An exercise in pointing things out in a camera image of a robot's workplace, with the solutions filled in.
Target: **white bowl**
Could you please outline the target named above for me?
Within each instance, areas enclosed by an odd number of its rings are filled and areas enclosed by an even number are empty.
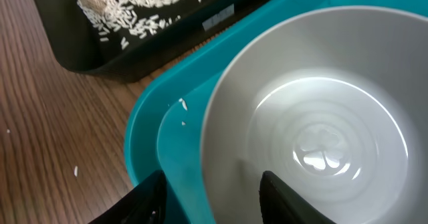
[[[262,223],[273,171],[336,223],[426,223],[428,19],[381,7],[299,15],[253,40],[205,114],[218,223]]]

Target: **wood grain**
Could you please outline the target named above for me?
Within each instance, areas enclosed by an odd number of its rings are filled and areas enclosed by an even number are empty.
[[[125,196],[130,111],[192,51],[134,84],[73,74],[56,62],[33,0],[0,0],[0,223],[87,223]]]

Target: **uncooked rice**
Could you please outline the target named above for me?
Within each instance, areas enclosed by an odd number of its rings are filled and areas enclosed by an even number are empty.
[[[122,50],[124,50],[126,47],[128,47],[129,42],[125,42],[124,44],[122,44]]]
[[[94,28],[103,33],[114,32],[121,28],[128,29],[133,35],[143,35],[143,33],[156,34],[158,28],[164,28],[172,23],[171,18],[159,19],[159,15],[138,20],[134,6],[139,7],[162,7],[176,3],[178,0],[78,0],[78,5],[82,8],[86,17]]]

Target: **table surface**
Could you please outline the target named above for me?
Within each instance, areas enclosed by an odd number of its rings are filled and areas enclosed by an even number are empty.
[[[33,0],[0,0],[0,223],[87,223],[125,196],[130,111],[200,46],[133,84],[74,74],[56,62]]]

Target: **black object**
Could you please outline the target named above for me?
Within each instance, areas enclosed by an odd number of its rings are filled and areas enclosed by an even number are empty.
[[[264,224],[334,224],[271,171],[263,173],[259,194]]]
[[[166,203],[167,178],[155,171],[90,224],[161,224]]]
[[[173,23],[143,40],[126,29],[100,42],[76,0],[35,0],[47,38],[57,61],[67,70],[134,82],[173,60],[188,49],[251,13],[269,0],[180,0],[161,8],[134,8],[140,18],[159,14],[161,19],[180,15]],[[234,4],[235,15],[207,31],[202,22]],[[122,51],[120,40],[130,45]]]

